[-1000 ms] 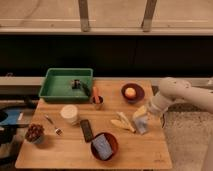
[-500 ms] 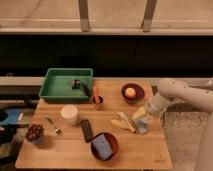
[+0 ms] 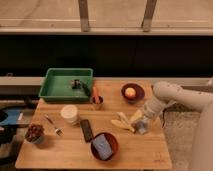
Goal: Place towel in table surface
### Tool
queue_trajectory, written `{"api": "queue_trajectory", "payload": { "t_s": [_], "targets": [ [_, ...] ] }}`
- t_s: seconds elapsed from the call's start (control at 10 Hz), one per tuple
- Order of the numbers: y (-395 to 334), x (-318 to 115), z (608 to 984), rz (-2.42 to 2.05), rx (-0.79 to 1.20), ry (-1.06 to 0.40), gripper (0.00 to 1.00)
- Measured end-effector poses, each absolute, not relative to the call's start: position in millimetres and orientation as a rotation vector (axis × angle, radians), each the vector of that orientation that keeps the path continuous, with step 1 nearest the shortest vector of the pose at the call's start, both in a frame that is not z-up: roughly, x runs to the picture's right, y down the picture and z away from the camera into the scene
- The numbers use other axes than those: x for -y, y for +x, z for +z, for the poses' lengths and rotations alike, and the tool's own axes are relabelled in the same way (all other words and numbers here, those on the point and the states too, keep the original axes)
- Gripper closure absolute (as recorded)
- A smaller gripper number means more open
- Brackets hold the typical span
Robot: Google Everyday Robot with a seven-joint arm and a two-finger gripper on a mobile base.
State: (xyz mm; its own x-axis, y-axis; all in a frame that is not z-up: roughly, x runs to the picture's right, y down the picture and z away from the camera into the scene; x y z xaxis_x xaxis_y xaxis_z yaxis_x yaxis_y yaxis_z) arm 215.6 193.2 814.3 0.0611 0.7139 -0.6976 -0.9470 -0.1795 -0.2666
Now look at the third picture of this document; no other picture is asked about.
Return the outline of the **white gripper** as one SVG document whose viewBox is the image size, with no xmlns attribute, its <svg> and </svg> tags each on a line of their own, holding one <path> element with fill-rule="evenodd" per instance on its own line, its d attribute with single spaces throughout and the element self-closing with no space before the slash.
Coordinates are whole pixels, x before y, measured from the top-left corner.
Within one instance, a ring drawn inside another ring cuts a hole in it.
<svg viewBox="0 0 213 171">
<path fill-rule="evenodd" d="M 141 119 L 143 117 L 143 113 L 144 115 L 149 118 L 149 119 L 154 119 L 156 117 L 158 117 L 162 111 L 164 110 L 164 108 L 166 107 L 166 103 L 157 99 L 156 97 L 151 97 L 150 99 L 148 99 L 142 109 L 143 112 L 138 109 L 131 117 L 130 117 L 130 122 L 134 123 L 137 120 Z"/>
</svg>

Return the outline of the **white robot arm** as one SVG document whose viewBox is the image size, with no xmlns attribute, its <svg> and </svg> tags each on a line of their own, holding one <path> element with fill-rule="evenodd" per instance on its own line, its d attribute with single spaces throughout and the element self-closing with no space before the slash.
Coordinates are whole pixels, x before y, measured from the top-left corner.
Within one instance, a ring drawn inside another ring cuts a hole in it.
<svg viewBox="0 0 213 171">
<path fill-rule="evenodd" d="M 174 105 L 200 113 L 192 142 L 188 171 L 213 171 L 213 92 L 186 89 L 181 85 L 159 81 L 153 95 L 139 109 L 141 115 L 132 123 L 141 124 L 143 133 L 164 110 Z"/>
</svg>

